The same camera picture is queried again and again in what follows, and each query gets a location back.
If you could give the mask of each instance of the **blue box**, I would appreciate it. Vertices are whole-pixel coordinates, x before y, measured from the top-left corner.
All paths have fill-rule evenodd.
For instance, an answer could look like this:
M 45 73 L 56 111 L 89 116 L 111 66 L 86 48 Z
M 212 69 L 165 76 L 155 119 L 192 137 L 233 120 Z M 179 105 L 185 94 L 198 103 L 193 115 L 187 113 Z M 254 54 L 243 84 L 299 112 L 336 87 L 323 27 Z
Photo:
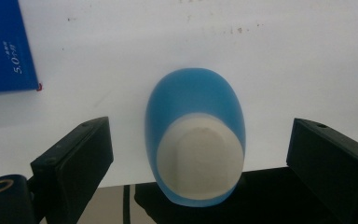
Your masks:
M 0 91 L 38 87 L 19 2 L 0 0 Z

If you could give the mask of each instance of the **black platform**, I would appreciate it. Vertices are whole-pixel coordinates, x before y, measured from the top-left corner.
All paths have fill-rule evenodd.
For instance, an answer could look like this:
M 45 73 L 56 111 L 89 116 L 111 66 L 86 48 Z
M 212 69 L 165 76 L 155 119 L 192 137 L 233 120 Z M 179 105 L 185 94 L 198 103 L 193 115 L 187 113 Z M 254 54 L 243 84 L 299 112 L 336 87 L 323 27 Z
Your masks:
M 193 208 L 170 202 L 157 183 L 135 201 L 157 223 L 358 224 L 358 143 L 317 122 L 295 119 L 289 167 L 245 172 L 224 202 Z

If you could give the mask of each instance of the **blue egg-shaped object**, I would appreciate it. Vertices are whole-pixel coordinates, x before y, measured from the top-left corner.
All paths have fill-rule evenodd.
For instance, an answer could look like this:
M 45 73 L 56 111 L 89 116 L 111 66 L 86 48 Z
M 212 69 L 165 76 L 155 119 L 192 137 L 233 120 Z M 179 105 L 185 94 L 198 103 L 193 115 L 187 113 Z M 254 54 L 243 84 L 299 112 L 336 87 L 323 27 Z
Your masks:
M 230 85 L 202 68 L 181 69 L 153 90 L 145 115 L 147 156 L 154 177 L 173 203 L 221 203 L 242 172 L 245 127 Z

